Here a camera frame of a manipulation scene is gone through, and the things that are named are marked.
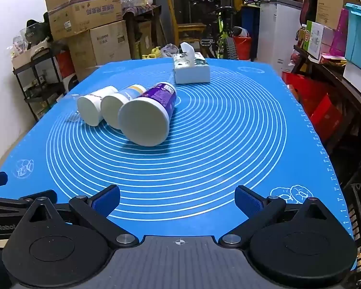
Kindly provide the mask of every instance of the red bucket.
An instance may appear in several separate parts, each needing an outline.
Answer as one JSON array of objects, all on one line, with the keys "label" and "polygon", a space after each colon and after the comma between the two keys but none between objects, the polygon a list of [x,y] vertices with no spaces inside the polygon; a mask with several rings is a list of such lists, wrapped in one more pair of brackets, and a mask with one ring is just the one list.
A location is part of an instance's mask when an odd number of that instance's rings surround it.
[{"label": "red bucket", "polygon": [[238,59],[249,60],[251,50],[251,37],[233,36],[235,46],[237,47]]}]

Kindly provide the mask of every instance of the blue silicone mat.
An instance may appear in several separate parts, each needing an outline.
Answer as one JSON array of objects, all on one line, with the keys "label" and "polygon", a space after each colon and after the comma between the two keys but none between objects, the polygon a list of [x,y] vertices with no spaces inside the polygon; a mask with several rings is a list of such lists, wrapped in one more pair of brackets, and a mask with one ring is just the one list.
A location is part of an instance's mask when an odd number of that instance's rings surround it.
[{"label": "blue silicone mat", "polygon": [[72,95],[113,85],[174,83],[171,59],[109,63],[64,97],[24,137],[3,165],[0,197],[53,189],[60,203],[121,191],[109,219],[144,235],[213,235],[246,219],[234,203],[245,185],[301,204],[315,196],[351,234],[333,167],[302,107],[268,65],[208,60],[210,84],[176,85],[168,139],[145,148],[104,121],[90,127]]}]

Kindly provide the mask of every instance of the white refrigerator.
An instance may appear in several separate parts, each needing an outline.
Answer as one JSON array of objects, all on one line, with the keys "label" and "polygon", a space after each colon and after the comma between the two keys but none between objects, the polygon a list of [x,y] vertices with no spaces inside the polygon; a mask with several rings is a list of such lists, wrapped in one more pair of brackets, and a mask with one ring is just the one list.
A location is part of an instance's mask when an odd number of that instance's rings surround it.
[{"label": "white refrigerator", "polygon": [[270,0],[261,3],[257,61],[270,64],[281,76],[288,70],[302,3],[293,0]]}]

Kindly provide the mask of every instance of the bicycle tire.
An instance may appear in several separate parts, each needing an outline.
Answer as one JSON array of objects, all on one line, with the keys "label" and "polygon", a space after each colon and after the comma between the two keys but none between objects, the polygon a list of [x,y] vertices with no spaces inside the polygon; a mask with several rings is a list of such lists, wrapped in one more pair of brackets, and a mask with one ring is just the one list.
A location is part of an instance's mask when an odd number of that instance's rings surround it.
[{"label": "bicycle tire", "polygon": [[238,60],[237,48],[234,39],[231,37],[223,40],[223,58]]}]

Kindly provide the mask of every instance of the blue and white cup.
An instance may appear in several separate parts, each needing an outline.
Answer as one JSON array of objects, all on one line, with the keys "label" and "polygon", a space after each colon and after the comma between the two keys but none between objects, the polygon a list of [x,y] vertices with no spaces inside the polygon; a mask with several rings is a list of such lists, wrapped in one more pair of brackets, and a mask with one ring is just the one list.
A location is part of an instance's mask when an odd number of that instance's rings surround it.
[{"label": "blue and white cup", "polygon": [[177,92],[168,82],[160,82],[119,111],[119,127],[137,145],[154,147],[168,137]]},{"label": "blue and white cup", "polygon": [[145,91],[146,89],[141,85],[132,85],[104,97],[100,104],[100,109],[107,124],[115,129],[119,129],[118,114],[120,108],[128,101],[139,97]]}]

